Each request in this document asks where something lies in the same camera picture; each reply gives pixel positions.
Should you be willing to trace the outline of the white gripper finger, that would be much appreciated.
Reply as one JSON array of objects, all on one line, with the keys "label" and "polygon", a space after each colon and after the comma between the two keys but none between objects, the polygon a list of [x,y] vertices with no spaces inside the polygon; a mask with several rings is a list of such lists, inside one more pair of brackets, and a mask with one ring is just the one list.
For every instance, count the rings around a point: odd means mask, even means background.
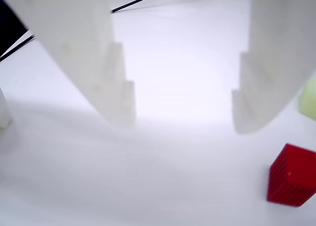
[{"label": "white gripper finger", "polygon": [[132,126],[134,82],[114,37],[110,0],[4,0],[107,121]]},{"label": "white gripper finger", "polygon": [[316,0],[252,0],[249,47],[232,91],[235,130],[269,124],[316,69]]}]

